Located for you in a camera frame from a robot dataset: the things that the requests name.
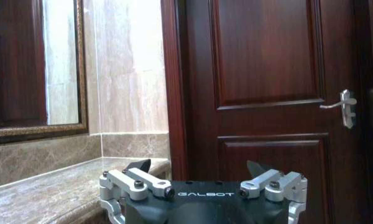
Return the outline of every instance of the black screw head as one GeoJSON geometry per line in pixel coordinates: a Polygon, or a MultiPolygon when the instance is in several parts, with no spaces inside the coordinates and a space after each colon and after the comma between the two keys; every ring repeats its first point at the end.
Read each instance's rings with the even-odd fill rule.
{"type": "Polygon", "coordinates": [[[141,189],[141,188],[143,187],[143,182],[139,181],[139,180],[134,181],[134,187],[135,187],[137,189],[141,189]]]}
{"type": "Polygon", "coordinates": [[[277,181],[270,181],[270,182],[269,182],[269,186],[270,186],[273,189],[279,189],[279,182],[277,182],[277,181]]]}
{"type": "Polygon", "coordinates": [[[165,188],[163,190],[163,197],[169,200],[174,197],[175,191],[171,187],[165,188]]]}
{"type": "Polygon", "coordinates": [[[247,196],[249,196],[249,192],[247,192],[245,189],[241,189],[241,190],[238,191],[238,194],[239,194],[239,196],[241,196],[242,198],[247,198],[247,196]]]}

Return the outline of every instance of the mirror frame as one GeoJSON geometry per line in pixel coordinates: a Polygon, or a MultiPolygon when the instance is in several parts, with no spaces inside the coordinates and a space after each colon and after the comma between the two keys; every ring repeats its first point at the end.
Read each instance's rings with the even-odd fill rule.
{"type": "Polygon", "coordinates": [[[69,136],[87,133],[86,115],[86,82],[83,54],[83,1],[74,0],[74,34],[75,34],[75,66],[77,66],[77,95],[78,123],[51,126],[3,127],[0,128],[0,144],[69,136]]]}

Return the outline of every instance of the marble vanity top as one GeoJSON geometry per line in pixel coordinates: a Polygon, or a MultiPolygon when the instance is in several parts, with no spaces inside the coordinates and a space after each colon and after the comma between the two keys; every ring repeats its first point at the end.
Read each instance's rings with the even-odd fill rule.
{"type": "MultiPolygon", "coordinates": [[[[98,176],[122,170],[137,158],[98,158],[0,187],[0,223],[71,223],[102,211],[98,176]]],[[[167,159],[151,159],[150,173],[169,171],[167,159]]]]}

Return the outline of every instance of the door handle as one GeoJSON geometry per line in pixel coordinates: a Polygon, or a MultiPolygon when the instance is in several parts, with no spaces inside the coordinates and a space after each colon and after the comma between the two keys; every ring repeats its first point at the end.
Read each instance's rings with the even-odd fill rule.
{"type": "Polygon", "coordinates": [[[355,113],[354,105],[357,104],[355,99],[351,97],[353,93],[349,90],[343,90],[339,93],[339,102],[333,105],[321,105],[321,109],[331,109],[341,106],[342,124],[346,128],[351,129],[355,125],[355,113]]]}
{"type": "Polygon", "coordinates": [[[321,106],[318,106],[321,109],[331,109],[331,108],[334,108],[334,107],[337,107],[337,106],[341,106],[342,104],[349,104],[349,105],[355,105],[355,99],[354,98],[349,98],[349,99],[346,99],[346,100],[341,100],[338,103],[335,103],[335,104],[331,104],[331,105],[327,105],[327,106],[325,106],[325,105],[321,105],[321,106]]]}

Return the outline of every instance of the wall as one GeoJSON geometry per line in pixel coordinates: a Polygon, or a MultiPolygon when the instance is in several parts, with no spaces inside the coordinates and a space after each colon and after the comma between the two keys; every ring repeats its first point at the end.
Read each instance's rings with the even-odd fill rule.
{"type": "Polygon", "coordinates": [[[0,185],[102,155],[169,157],[159,0],[83,0],[83,29],[90,134],[0,145],[0,185]]]}
{"type": "Polygon", "coordinates": [[[103,156],[167,157],[159,0],[85,0],[90,132],[103,156]]]}
{"type": "Polygon", "coordinates": [[[42,12],[46,124],[74,124],[78,107],[73,1],[43,0],[42,12]]]}

